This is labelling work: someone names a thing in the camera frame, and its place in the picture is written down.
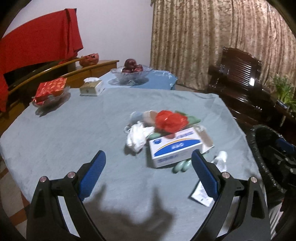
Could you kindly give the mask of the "blue white paper cup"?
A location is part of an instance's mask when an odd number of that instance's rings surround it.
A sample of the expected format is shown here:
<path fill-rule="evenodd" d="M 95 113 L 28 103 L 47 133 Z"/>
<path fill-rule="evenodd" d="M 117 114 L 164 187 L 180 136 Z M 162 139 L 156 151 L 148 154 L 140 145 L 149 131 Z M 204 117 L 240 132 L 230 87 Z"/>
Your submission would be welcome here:
<path fill-rule="evenodd" d="M 144 112 L 134 111 L 130 114 L 129 123 L 130 125 L 134 125 L 140 121 L 148 126 L 154 126 L 156 124 L 157 114 L 158 112 L 155 110 L 148 110 Z"/>

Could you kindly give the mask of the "red ornament bowl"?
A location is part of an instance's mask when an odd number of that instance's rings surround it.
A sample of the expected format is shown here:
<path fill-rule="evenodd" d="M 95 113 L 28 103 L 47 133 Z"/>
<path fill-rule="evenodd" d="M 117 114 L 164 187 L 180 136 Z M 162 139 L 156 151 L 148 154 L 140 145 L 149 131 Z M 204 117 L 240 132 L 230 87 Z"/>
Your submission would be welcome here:
<path fill-rule="evenodd" d="M 79 64 L 82 67 L 88 67 L 88 66 L 96 65 L 98 61 L 99 61 L 99 54 L 93 53 L 86 56 L 82 56 L 79 61 Z"/>

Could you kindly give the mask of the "white plastic bag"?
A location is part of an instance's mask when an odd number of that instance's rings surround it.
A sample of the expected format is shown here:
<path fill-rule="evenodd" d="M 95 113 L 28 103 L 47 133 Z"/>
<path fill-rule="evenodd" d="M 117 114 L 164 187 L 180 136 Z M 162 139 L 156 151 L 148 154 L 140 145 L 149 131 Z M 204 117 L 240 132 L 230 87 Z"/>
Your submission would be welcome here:
<path fill-rule="evenodd" d="M 145 126 L 141 121 L 126 126 L 124 132 L 127 134 L 126 146 L 134 153 L 138 153 L 147 143 L 147 139 L 155 131 L 154 126 Z"/>

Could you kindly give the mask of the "white alcohol pad box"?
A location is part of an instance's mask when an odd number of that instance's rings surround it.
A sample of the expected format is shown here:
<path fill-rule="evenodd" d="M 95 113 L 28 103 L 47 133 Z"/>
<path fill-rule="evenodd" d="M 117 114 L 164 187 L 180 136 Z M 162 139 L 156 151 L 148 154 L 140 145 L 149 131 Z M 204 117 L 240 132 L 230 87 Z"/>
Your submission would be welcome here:
<path fill-rule="evenodd" d="M 187 160 L 196 149 L 204 154 L 213 147 L 214 143 L 203 126 L 193 126 L 179 131 L 174 138 L 163 136 L 149 141 L 155 168 Z"/>

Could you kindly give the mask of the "dark red apples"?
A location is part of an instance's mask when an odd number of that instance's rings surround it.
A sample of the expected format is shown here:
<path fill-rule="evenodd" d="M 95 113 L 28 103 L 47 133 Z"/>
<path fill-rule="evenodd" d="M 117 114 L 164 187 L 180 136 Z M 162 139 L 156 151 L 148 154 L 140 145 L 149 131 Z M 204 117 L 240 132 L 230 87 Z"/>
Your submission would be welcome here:
<path fill-rule="evenodd" d="M 122 69 L 122 73 L 136 73 L 142 72 L 143 66 L 138 65 L 134 59 L 127 59 L 124 64 L 124 68 Z"/>

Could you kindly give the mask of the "red gift packet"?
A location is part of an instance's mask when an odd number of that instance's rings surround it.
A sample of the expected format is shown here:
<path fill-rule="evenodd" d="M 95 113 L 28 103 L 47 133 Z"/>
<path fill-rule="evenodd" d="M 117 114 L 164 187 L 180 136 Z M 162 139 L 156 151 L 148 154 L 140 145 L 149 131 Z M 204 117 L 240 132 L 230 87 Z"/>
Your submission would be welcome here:
<path fill-rule="evenodd" d="M 37 102 L 44 101 L 49 95 L 58 96 L 65 89 L 67 78 L 57 78 L 51 81 L 40 83 L 33 99 Z"/>

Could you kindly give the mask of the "green cloth glove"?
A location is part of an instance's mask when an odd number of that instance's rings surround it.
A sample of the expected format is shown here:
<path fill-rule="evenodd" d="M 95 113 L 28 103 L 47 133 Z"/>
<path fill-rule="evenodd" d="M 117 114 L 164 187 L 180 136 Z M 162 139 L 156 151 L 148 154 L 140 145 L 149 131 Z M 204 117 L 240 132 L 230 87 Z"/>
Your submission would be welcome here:
<path fill-rule="evenodd" d="M 149 150 L 154 168 L 162 168 L 191 158 L 195 149 L 201 150 L 203 141 L 190 116 L 162 110 L 156 115 L 156 131 L 149 136 Z"/>

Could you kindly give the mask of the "small white sachet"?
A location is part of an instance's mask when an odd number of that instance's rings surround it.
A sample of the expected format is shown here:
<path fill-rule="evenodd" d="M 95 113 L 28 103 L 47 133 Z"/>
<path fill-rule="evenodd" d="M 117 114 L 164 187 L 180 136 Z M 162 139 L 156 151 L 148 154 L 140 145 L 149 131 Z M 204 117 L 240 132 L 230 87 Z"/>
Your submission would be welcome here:
<path fill-rule="evenodd" d="M 213 198 L 207 195 L 201 181 L 198 182 L 195 190 L 191 194 L 191 198 L 206 207 L 210 207 L 213 202 Z"/>

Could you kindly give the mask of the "light blue table cloth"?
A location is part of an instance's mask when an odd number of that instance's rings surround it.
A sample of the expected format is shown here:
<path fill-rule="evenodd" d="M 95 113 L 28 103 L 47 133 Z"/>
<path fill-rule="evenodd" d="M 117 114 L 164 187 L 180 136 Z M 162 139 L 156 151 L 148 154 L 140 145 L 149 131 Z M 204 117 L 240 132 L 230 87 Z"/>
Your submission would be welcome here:
<path fill-rule="evenodd" d="M 132 83 L 120 83 L 111 72 L 100 77 L 105 88 L 141 88 L 141 89 L 162 89 L 174 90 L 178 78 L 165 70 L 152 70 L 146 77 L 135 80 Z"/>

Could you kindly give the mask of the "white tissue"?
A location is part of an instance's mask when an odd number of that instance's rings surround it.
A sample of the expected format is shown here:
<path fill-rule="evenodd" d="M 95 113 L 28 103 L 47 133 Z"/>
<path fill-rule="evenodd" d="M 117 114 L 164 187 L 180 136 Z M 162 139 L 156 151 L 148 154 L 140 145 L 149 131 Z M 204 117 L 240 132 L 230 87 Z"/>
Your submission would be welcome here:
<path fill-rule="evenodd" d="M 227 166 L 226 166 L 227 157 L 228 157 L 228 155 L 227 155 L 226 151 L 220 151 L 218 153 L 218 155 L 211 161 L 211 163 L 213 163 L 221 173 L 226 172 L 227 171 Z"/>

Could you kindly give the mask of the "beige patterned curtain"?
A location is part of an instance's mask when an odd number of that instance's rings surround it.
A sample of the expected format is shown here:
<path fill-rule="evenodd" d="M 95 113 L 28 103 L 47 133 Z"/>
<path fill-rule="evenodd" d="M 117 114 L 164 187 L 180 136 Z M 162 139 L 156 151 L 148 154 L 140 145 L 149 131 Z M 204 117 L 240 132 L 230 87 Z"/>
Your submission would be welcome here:
<path fill-rule="evenodd" d="M 152 1 L 151 66 L 178 77 L 179 84 L 205 89 L 208 68 L 224 47 L 262 62 L 260 82 L 278 74 L 295 83 L 295 35 L 267 1 Z"/>

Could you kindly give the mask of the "glass fruit bowl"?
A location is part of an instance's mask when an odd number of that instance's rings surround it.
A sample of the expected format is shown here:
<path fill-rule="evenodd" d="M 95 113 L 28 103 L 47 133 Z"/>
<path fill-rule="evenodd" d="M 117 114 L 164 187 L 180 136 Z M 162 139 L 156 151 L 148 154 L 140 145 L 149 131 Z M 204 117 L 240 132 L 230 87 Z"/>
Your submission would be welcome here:
<path fill-rule="evenodd" d="M 151 73 L 152 68 L 148 66 L 142 66 L 143 71 L 135 73 L 125 73 L 123 72 L 123 66 L 119 68 L 111 69 L 113 77 L 111 80 L 108 80 L 109 85 L 113 86 L 138 86 L 147 83 L 149 80 L 147 75 Z"/>

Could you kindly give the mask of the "red cloth drape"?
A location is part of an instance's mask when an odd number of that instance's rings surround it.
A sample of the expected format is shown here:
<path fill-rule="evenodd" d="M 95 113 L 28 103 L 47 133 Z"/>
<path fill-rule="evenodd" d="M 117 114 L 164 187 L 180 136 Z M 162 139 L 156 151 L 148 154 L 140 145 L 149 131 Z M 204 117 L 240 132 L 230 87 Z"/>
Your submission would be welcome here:
<path fill-rule="evenodd" d="M 6 111 L 8 84 L 4 74 L 29 65 L 68 60 L 83 49 L 75 9 L 35 18 L 1 39 L 1 111 Z"/>

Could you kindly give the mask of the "red plastic bag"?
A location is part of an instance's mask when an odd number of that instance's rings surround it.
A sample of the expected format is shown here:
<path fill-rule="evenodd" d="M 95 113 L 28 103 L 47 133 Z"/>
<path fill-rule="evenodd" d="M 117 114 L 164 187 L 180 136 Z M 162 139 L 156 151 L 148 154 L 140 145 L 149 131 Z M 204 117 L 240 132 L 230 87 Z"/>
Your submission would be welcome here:
<path fill-rule="evenodd" d="M 160 111 L 155 118 L 155 131 L 168 138 L 174 138 L 176 133 L 189 124 L 188 118 L 169 110 Z"/>

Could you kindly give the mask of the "white tissue box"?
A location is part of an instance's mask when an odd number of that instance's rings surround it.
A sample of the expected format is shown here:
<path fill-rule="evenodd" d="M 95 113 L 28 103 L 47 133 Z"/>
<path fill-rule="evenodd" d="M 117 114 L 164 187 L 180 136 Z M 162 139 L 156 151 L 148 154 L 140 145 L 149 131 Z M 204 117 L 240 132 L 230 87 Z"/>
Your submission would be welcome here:
<path fill-rule="evenodd" d="M 83 85 L 79 88 L 81 96 L 99 96 L 104 89 L 104 81 L 98 77 L 85 78 Z"/>

